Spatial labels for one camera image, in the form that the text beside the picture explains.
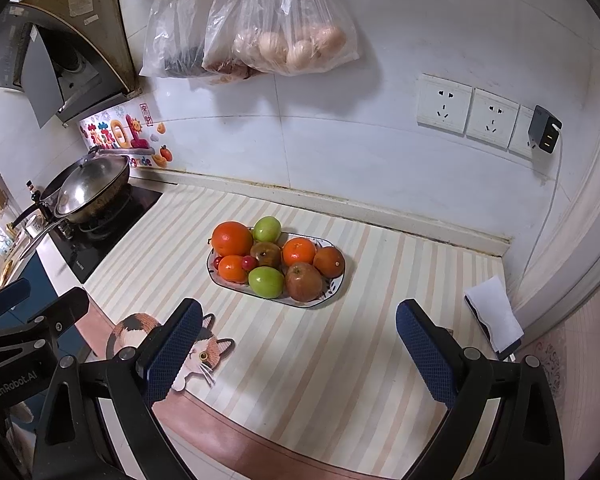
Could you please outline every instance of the fruit plate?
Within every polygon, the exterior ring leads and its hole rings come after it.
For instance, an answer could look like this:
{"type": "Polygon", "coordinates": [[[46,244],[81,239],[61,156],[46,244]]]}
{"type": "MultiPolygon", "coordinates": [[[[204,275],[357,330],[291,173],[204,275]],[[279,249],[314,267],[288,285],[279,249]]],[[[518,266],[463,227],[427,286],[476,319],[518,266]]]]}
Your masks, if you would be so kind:
{"type": "MultiPolygon", "coordinates": [[[[333,247],[334,246],[331,242],[329,242],[327,240],[323,240],[322,238],[314,238],[312,236],[298,235],[295,233],[285,233],[285,232],[283,232],[281,234],[281,236],[288,237],[288,238],[296,238],[296,237],[308,238],[316,245],[316,247],[318,247],[318,249],[321,249],[323,247],[333,247]]],[[[243,294],[248,294],[249,296],[253,296],[254,298],[259,298],[259,296],[251,290],[251,287],[249,285],[247,285],[247,284],[242,285],[240,283],[232,283],[232,282],[228,282],[227,280],[222,279],[218,275],[218,272],[214,269],[214,260],[216,259],[216,256],[218,256],[216,254],[216,252],[213,249],[211,249],[211,252],[209,253],[209,257],[206,259],[206,269],[209,271],[209,276],[211,276],[211,279],[213,280],[214,283],[216,283],[217,285],[220,285],[220,286],[224,286],[224,288],[228,288],[230,290],[235,290],[236,292],[241,292],[243,294]]],[[[277,303],[283,303],[285,305],[295,306],[298,308],[311,308],[312,306],[320,305],[321,303],[324,303],[325,301],[327,301],[329,298],[332,298],[333,296],[335,296],[336,293],[338,292],[338,290],[340,290],[340,286],[342,285],[343,279],[344,279],[344,272],[339,277],[334,278],[333,280],[322,277],[322,280],[324,282],[324,286],[322,288],[322,294],[317,299],[315,299],[313,301],[308,301],[307,303],[303,303],[301,301],[294,300],[292,297],[290,297],[286,293],[286,290],[284,290],[282,292],[281,296],[279,296],[275,300],[271,300],[271,301],[276,301],[277,303]]]]}

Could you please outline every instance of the green apple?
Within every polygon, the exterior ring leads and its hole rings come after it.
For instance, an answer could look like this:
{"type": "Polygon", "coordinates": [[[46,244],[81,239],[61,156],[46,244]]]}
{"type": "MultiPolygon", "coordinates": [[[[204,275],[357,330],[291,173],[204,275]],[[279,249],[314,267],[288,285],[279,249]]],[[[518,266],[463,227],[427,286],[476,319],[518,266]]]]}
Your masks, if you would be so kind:
{"type": "Polygon", "coordinates": [[[261,298],[273,300],[282,294],[285,277],[273,267],[257,267],[249,273],[249,286],[261,298]]]}
{"type": "Polygon", "coordinates": [[[256,222],[253,227],[253,238],[258,242],[275,242],[278,240],[282,226],[277,218],[265,216],[256,222]]]}

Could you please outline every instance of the calico cat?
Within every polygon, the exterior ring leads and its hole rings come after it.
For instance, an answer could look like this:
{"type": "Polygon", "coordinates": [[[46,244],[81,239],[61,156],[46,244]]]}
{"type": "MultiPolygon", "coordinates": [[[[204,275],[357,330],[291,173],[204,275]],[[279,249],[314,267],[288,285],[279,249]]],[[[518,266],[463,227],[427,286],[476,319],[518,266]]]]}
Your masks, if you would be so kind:
{"type": "MultiPolygon", "coordinates": [[[[222,357],[234,349],[235,341],[218,339],[211,332],[215,321],[216,316],[213,314],[207,314],[202,318],[200,334],[171,386],[174,390],[178,392],[184,390],[187,378],[191,374],[203,377],[209,386],[213,386],[216,382],[213,370],[218,366],[222,357]]],[[[148,314],[132,314],[126,317],[111,331],[107,341],[106,358],[111,359],[125,346],[137,348],[146,335],[157,326],[160,326],[160,323],[148,314]]]]}

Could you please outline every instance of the blue gripper pad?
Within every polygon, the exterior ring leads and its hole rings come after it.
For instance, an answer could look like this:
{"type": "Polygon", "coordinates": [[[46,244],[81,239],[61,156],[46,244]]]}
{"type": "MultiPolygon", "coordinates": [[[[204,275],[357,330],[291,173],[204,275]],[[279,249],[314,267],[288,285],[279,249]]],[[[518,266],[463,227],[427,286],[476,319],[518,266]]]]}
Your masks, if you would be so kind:
{"type": "Polygon", "coordinates": [[[147,406],[151,407],[154,402],[163,400],[167,396],[201,328],[202,307],[196,300],[186,298],[182,300],[164,326],[154,329],[165,330],[166,339],[146,367],[144,374],[146,389],[142,400],[147,406]]]}
{"type": "Polygon", "coordinates": [[[31,294],[31,285],[26,278],[20,278],[0,289],[0,316],[31,294]]]}
{"type": "Polygon", "coordinates": [[[398,335],[407,347],[432,397],[451,409],[456,402],[454,374],[433,339],[424,330],[406,301],[395,313],[398,335]]]}

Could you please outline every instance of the range hood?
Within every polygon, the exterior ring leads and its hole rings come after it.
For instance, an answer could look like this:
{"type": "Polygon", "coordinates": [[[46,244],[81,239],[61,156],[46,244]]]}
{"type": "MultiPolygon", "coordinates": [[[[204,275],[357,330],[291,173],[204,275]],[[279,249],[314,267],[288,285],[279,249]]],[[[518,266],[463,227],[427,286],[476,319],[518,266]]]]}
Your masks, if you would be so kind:
{"type": "Polygon", "coordinates": [[[23,0],[0,14],[0,88],[24,92],[43,126],[140,93],[118,0],[23,0]]]}

